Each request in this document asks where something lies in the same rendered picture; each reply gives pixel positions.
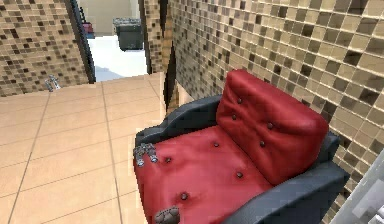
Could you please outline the small silver metal object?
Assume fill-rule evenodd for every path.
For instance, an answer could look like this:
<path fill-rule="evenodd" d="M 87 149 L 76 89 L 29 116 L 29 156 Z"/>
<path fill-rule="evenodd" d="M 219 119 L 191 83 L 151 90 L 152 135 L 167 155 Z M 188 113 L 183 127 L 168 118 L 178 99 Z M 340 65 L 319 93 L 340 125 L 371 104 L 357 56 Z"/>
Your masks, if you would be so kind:
<path fill-rule="evenodd" d="M 49 92 L 52 92 L 53 90 L 58 90 L 61 88 L 59 85 L 58 79 L 54 75 L 49 75 L 48 78 L 45 80 L 45 85 Z"/>

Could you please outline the pale grey furniture edge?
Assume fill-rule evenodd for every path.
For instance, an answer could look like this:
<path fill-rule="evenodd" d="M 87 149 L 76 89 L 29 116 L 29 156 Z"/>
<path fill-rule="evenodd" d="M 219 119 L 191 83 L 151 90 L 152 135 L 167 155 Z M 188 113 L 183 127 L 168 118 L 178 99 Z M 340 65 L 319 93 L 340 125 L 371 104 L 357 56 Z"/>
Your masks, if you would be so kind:
<path fill-rule="evenodd" d="M 384 149 L 329 224 L 384 224 Z"/>

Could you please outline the silver keyring with keys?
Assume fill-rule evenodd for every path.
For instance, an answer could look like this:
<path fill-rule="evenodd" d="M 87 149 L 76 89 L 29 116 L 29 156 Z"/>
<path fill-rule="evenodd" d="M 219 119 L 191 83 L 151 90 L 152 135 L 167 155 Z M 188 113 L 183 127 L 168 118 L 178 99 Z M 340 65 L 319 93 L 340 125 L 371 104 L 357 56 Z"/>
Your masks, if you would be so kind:
<path fill-rule="evenodd" d="M 144 156 L 147 155 L 152 163 L 158 161 L 156 155 L 156 147 L 152 143 L 141 143 L 133 149 L 134 160 L 138 167 L 143 167 L 145 164 Z"/>

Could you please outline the grey studded object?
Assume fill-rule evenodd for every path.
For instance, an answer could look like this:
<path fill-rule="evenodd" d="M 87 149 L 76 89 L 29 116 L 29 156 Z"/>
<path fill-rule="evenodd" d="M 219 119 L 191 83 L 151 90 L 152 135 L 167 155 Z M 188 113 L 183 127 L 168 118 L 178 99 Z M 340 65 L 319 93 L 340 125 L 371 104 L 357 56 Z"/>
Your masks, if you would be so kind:
<path fill-rule="evenodd" d="M 180 212 L 177 206 L 172 206 L 156 213 L 155 224 L 179 224 Z"/>

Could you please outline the dark grey bin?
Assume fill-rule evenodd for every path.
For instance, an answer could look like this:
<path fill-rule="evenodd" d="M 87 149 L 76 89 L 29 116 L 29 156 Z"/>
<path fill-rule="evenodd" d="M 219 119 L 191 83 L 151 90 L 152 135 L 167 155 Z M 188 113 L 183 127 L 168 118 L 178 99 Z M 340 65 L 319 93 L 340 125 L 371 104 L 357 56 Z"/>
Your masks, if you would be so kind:
<path fill-rule="evenodd" d="M 122 51 L 143 49 L 144 37 L 140 19 L 114 18 L 113 24 Z"/>

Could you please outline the dark open room door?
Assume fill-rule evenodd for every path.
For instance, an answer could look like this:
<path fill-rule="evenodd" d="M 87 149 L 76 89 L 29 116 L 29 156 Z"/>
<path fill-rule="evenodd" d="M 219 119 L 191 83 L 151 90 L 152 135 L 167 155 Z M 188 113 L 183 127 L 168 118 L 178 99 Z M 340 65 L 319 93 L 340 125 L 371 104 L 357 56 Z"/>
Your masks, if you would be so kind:
<path fill-rule="evenodd" d="M 171 0 L 159 0 L 160 4 L 160 26 L 162 31 L 162 69 L 164 79 L 164 102 L 169 108 L 176 78 L 176 59 L 173 47 L 173 20 Z"/>

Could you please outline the red and dark object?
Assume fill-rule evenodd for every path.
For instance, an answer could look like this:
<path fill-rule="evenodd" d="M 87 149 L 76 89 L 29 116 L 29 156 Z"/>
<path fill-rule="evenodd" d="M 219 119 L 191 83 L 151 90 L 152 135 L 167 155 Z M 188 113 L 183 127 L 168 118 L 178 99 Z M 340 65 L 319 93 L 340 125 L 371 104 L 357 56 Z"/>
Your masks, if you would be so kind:
<path fill-rule="evenodd" d="M 90 22 L 83 23 L 83 28 L 84 28 L 86 37 L 88 39 L 94 39 L 95 38 L 93 27 L 92 27 L 92 24 Z"/>

